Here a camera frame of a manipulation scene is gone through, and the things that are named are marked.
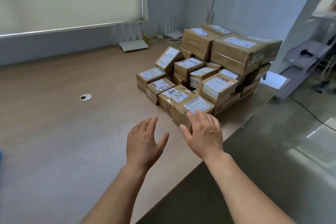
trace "person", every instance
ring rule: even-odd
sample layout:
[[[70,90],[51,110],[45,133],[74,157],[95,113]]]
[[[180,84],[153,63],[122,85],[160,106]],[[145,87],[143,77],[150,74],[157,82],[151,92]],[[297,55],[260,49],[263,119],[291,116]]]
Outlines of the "person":
[[[191,150],[207,165],[218,184],[235,224],[294,223],[237,166],[223,150],[219,121],[195,110],[187,113],[193,133],[180,125]],[[156,144],[154,130],[157,116],[140,121],[127,136],[126,165],[108,187],[81,224],[130,223],[135,199],[146,173],[160,158],[169,133]]]

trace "white oval grommet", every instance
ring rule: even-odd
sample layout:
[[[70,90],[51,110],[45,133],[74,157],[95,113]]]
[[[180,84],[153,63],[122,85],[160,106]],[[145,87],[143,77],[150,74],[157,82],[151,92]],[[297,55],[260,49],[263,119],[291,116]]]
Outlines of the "white oval grommet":
[[[92,98],[91,94],[84,94],[81,95],[81,97],[79,98],[81,101],[88,101]]]

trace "wooden table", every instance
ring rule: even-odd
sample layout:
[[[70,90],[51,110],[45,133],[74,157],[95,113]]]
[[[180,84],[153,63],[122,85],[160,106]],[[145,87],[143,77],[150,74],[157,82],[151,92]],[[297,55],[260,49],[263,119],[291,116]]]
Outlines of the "wooden table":
[[[0,223],[78,223],[126,163],[128,131],[149,116],[159,116],[156,139],[166,131],[170,137],[132,223],[201,163],[171,117],[136,85],[135,74],[154,67],[167,46],[130,53],[113,46],[0,69]],[[224,140],[275,92],[259,85],[219,115]],[[85,93],[92,99],[80,101]]]

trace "large cardboard box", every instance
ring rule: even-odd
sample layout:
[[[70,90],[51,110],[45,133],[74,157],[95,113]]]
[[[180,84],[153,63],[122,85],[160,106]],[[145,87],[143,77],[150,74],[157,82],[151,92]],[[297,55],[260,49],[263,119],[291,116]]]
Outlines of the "large cardboard box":
[[[205,62],[195,58],[189,58],[174,63],[174,73],[183,81],[189,81],[189,73],[205,66]]]
[[[230,97],[228,100],[226,100],[225,102],[221,103],[218,106],[215,106],[215,108],[212,111],[212,115],[213,116],[219,115],[222,111],[228,109],[230,106],[237,103],[238,100],[240,99],[240,95],[241,95],[241,93],[237,92],[232,97]]]
[[[219,25],[209,25],[209,24],[205,23],[205,24],[202,25],[202,28],[206,29],[206,30],[209,30],[211,32],[214,32],[214,33],[216,33],[217,35],[220,35],[220,36],[225,36],[225,35],[229,35],[229,34],[232,33],[228,29],[226,29],[222,26],[219,26]]]
[[[177,104],[175,108],[171,111],[171,116],[173,117],[173,122],[180,126],[184,124],[189,131],[192,132],[191,122],[187,115],[187,111],[195,113],[195,110],[200,110],[204,113],[212,113],[212,110],[215,106],[204,99],[202,96],[198,94],[194,94],[191,99],[184,99],[182,102]]]
[[[206,67],[210,67],[210,68],[214,68],[214,69],[217,69],[218,71],[220,71],[223,67],[213,61],[208,61],[206,64],[205,64]]]
[[[239,74],[257,69],[267,45],[239,35],[226,35],[212,43],[210,60]]]
[[[224,75],[227,75],[230,78],[236,79],[238,81],[238,85],[242,84],[242,82],[246,79],[246,76],[247,76],[247,75],[236,74],[236,73],[234,73],[234,72],[232,72],[232,71],[230,71],[229,69],[226,69],[226,68],[222,69],[220,71],[220,73],[222,73]]]
[[[152,82],[147,85],[147,97],[154,103],[159,104],[158,95],[166,90],[169,90],[175,86],[174,83],[172,83],[167,78],[163,78],[160,80],[157,80],[155,82]]]
[[[259,42],[262,42],[268,45],[267,49],[265,50],[264,58],[261,61],[261,65],[275,60],[279,52],[280,46],[282,44],[281,40],[273,40],[273,39],[268,39],[268,38],[253,36],[253,35],[247,35],[245,37],[248,39],[253,39],[253,40],[256,40],[256,41],[259,41]]]
[[[220,35],[202,28],[185,29],[181,47],[195,56],[207,60],[210,57],[212,41],[219,37]]]
[[[168,47],[165,52],[157,59],[155,65],[164,70],[167,75],[172,75],[174,63],[183,60],[183,54],[180,50]]]
[[[254,93],[256,87],[258,86],[260,80],[252,83],[252,84],[242,84],[237,88],[237,92],[241,92],[240,99],[245,98],[248,95],[251,95]]]
[[[188,58],[194,57],[194,54],[192,54],[190,51],[187,51],[186,49],[184,49],[182,47],[180,48],[180,50],[181,50],[181,52],[182,52],[182,54],[184,56],[184,59],[188,59]]]
[[[269,68],[271,67],[271,63],[266,63],[261,65],[259,68],[257,68],[256,70],[252,71],[251,73],[249,73],[246,77],[246,83],[254,83],[256,81],[259,81],[261,78],[263,78],[267,71],[269,70]]]
[[[189,74],[190,86],[199,89],[203,80],[215,75],[216,73],[218,73],[218,70],[210,67],[202,67],[195,70]]]
[[[217,73],[202,81],[199,94],[214,105],[229,99],[238,85],[236,79]]]
[[[146,93],[147,84],[165,78],[166,76],[167,74],[165,71],[159,69],[158,67],[155,67],[142,73],[138,73],[136,75],[136,84],[139,89]]]
[[[178,103],[182,102],[184,99],[191,98],[193,95],[193,92],[180,84],[159,94],[159,103],[171,116],[171,110],[174,109]]]
[[[183,85],[185,87],[189,87],[190,84],[189,84],[189,81],[185,82],[183,81],[183,79],[181,77],[179,77],[177,74],[173,74],[173,80],[172,82],[175,84],[175,85]]]

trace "person's right hand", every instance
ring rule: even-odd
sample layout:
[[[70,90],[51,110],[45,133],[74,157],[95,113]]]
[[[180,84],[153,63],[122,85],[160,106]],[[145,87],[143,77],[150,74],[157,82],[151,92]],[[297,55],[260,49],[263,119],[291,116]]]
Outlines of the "person's right hand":
[[[212,115],[195,110],[187,112],[192,125],[192,135],[183,124],[182,135],[191,150],[204,162],[223,153],[223,135],[219,121]]]

